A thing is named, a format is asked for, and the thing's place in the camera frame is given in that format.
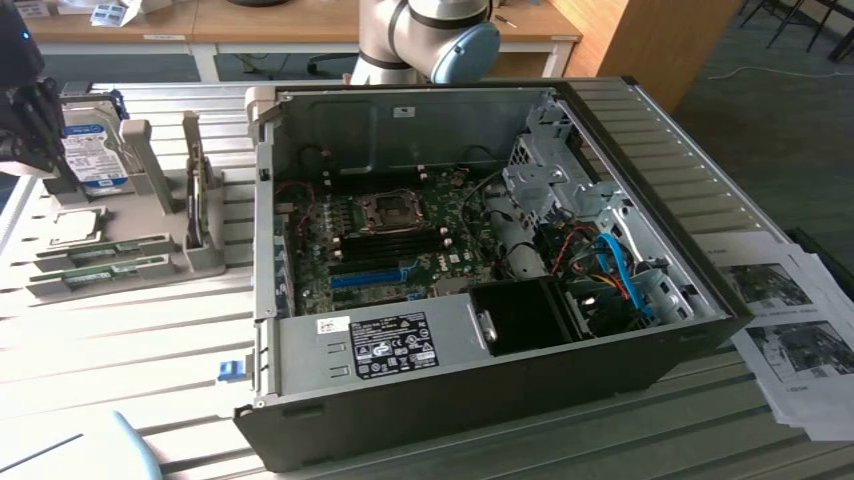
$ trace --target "printed photo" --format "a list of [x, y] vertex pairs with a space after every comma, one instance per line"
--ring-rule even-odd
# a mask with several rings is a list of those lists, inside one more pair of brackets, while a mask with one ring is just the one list
[[735, 265], [720, 271], [751, 308], [773, 309], [812, 303], [779, 263]]
[[854, 351], [827, 321], [745, 330], [780, 382], [854, 373]]

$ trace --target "label sticker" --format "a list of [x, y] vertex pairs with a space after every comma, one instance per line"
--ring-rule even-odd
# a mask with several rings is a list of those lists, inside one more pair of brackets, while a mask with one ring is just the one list
[[89, 275], [80, 275], [78, 277], [68, 277], [65, 279], [65, 283], [68, 285], [74, 285], [77, 283], [97, 282], [100, 280], [106, 280], [108, 278], [110, 278], [110, 275], [106, 272], [92, 273]]
[[[30, 0], [23, 2], [14, 2], [14, 6], [17, 7], [17, 11], [23, 18], [35, 18], [35, 17], [49, 17], [50, 10], [47, 10], [46, 2], [39, 0]], [[29, 33], [23, 36], [25, 39], [29, 39]]]
[[413, 118], [414, 107], [394, 107], [392, 110], [392, 115], [394, 118]]
[[128, 174], [118, 155], [106, 148], [106, 131], [100, 125], [65, 127], [65, 162], [82, 183], [86, 193], [105, 195], [126, 183]]
[[317, 319], [317, 335], [345, 332], [349, 330], [349, 317], [330, 317]]
[[362, 380], [438, 365], [424, 312], [353, 322], [349, 339]]
[[142, 35], [142, 40], [158, 40], [161, 42], [186, 40], [184, 35]]

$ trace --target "cable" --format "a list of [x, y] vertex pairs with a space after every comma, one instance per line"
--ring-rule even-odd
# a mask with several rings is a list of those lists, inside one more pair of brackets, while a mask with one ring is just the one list
[[462, 197], [462, 203], [460, 204], [460, 207], [458, 207], [458, 219], [462, 222], [462, 228], [465, 229], [465, 234], [470, 237], [470, 239], [474, 241], [474, 243], [480, 248], [483, 248], [483, 243], [480, 242], [480, 238], [476, 237], [473, 233], [470, 233], [470, 227], [468, 226], [468, 221], [465, 220], [465, 204], [468, 203], [468, 199], [474, 194], [474, 192], [480, 190], [497, 175], [500, 175], [501, 170], [496, 170], [489, 175], [487, 175], [487, 177], [480, 181], [480, 183], [474, 185], [474, 187], [470, 190], [468, 190], [468, 193]]
[[298, 149], [296, 150], [296, 164], [298, 165], [300, 172], [304, 176], [308, 176], [308, 169], [305, 168], [302, 154], [308, 150], [316, 150], [322, 160], [326, 160], [332, 156], [332, 153], [316, 143], [306, 143], [301, 147], [298, 147]]
[[569, 240], [572, 240], [572, 237], [575, 236], [575, 234], [579, 233], [581, 230], [588, 230], [592, 233], [599, 233], [597, 230], [595, 228], [592, 228], [589, 225], [577, 225], [575, 228], [572, 228], [572, 231], [568, 233], [568, 235], [565, 236], [565, 240], [563, 241], [563, 246], [560, 247], [560, 253], [557, 253], [557, 258], [555, 259], [555, 263], [551, 266], [551, 274], [549, 275], [553, 275], [557, 272], [557, 268], [560, 267], [560, 260], [563, 260], [563, 255], [565, 254], [565, 249], [569, 246]]
[[835, 71], [832, 73], [799, 73], [799, 72], [787, 72], [785, 70], [776, 70], [775, 68], [765, 67], [753, 67], [753, 66], [743, 66], [737, 67], [725, 75], [713, 75], [711, 77], [705, 77], [705, 80], [725, 80], [727, 78], [732, 78], [744, 70], [759, 70], [763, 72], [779, 73], [780, 75], [789, 75], [792, 77], [803, 77], [803, 78], [829, 78], [829, 77], [851, 77], [854, 76], [854, 72], [839, 72]]
[[623, 298], [628, 300], [628, 292], [625, 291], [625, 287], [623, 287], [623, 284], [619, 282], [619, 279], [613, 275], [609, 275], [609, 277], [613, 285], [616, 285], [616, 289], [623, 294]]
[[537, 253], [536, 252], [536, 247], [533, 246], [533, 244], [531, 242], [519, 242], [512, 247], [509, 247], [509, 250], [507, 250], [507, 253], [504, 254], [504, 258], [509, 257], [509, 254], [519, 247], [528, 247], [531, 250], [533, 250], [533, 253]]
[[589, 275], [591, 278], [595, 278], [596, 280], [599, 280], [601, 283], [607, 283], [608, 285], [611, 285], [613, 288], [616, 288], [619, 290], [619, 287], [616, 286], [616, 284], [613, 283], [612, 280], [608, 280], [605, 277], [603, 277], [601, 275], [596, 275], [592, 274]]
[[487, 147], [484, 147], [480, 144], [470, 144], [470, 145], [465, 145], [461, 148], [461, 150], [458, 151], [458, 156], [457, 156], [458, 161], [457, 161], [457, 163], [462, 163], [462, 161], [465, 160], [465, 158], [468, 156], [466, 155], [468, 152], [472, 151], [472, 150], [480, 150], [483, 153], [485, 153], [488, 155], [489, 160], [492, 160], [493, 162], [497, 161], [497, 160], [495, 160], [495, 155], [492, 155], [492, 151]]
[[[637, 291], [633, 283], [631, 283], [631, 276], [628, 274], [628, 268], [625, 267], [625, 259], [623, 258], [623, 249], [620, 248], [619, 242], [613, 238], [609, 233], [600, 233], [596, 237], [596, 240], [603, 240], [608, 248], [611, 249], [611, 253], [613, 255], [613, 260], [616, 262], [616, 271], [619, 273], [620, 280], [623, 281], [623, 285], [625, 287], [625, 291], [628, 292], [628, 297], [631, 298], [631, 303], [633, 304], [637, 311], [645, 317], [652, 316], [652, 309], [643, 301], [643, 295]], [[601, 266], [601, 271], [607, 274], [608, 270], [608, 260], [607, 256], [600, 253], [597, 254], [599, 265]]]
[[300, 187], [302, 187], [305, 190], [308, 190], [308, 195], [310, 196], [310, 204], [308, 205], [308, 210], [305, 210], [305, 215], [302, 215], [302, 218], [298, 221], [298, 224], [296, 225], [296, 231], [298, 232], [298, 235], [301, 236], [304, 234], [302, 231], [302, 224], [308, 222], [308, 218], [310, 217], [310, 212], [314, 210], [314, 189], [310, 186], [309, 183], [305, 182], [284, 182], [281, 185], [278, 185], [278, 188], [276, 189], [276, 193], [273, 193], [273, 197], [276, 195], [278, 195], [281, 193], [281, 191], [286, 188], [286, 187], [292, 187], [293, 185], [298, 185]]
[[572, 229], [572, 231], [565, 236], [565, 240], [563, 240], [563, 246], [560, 247], [560, 252], [557, 253], [557, 258], [555, 259], [555, 264], [551, 266], [549, 275], [557, 273], [557, 268], [560, 268], [560, 260], [563, 260], [563, 254], [565, 253], [565, 248], [569, 246], [569, 240], [572, 240], [575, 233], [576, 230]]
[[505, 222], [512, 222], [512, 215], [509, 215], [507, 212], [501, 212], [500, 210], [488, 210], [483, 212], [483, 219], [488, 220], [493, 213], [497, 213], [501, 217], [501, 220], [504, 220]]

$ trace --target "gray floor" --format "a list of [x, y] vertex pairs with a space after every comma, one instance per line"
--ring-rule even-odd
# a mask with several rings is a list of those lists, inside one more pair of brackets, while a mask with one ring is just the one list
[[[744, 65], [804, 73], [854, 72], [854, 56], [836, 65], [825, 56], [832, 35], [819, 37], [804, 52], [812, 30], [789, 26], [771, 49], [764, 44], [779, 21], [759, 12], [747, 27], [735, 18], [708, 58], [696, 83], [675, 112], [689, 135], [783, 227], [800, 226], [854, 270], [854, 77], [824, 79], [745, 71], [708, 80]], [[233, 56], [217, 57], [222, 80], [296, 80], [308, 55], [254, 60], [265, 70], [244, 74]], [[46, 74], [60, 81], [197, 81], [189, 57], [162, 55], [138, 62], [120, 56], [47, 57]], [[353, 60], [325, 62], [337, 78]]]

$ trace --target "motherboard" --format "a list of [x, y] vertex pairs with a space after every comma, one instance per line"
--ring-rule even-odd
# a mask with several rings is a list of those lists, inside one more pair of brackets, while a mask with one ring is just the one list
[[501, 278], [484, 194], [472, 195], [481, 175], [453, 167], [357, 177], [278, 187], [296, 316], [448, 295]]

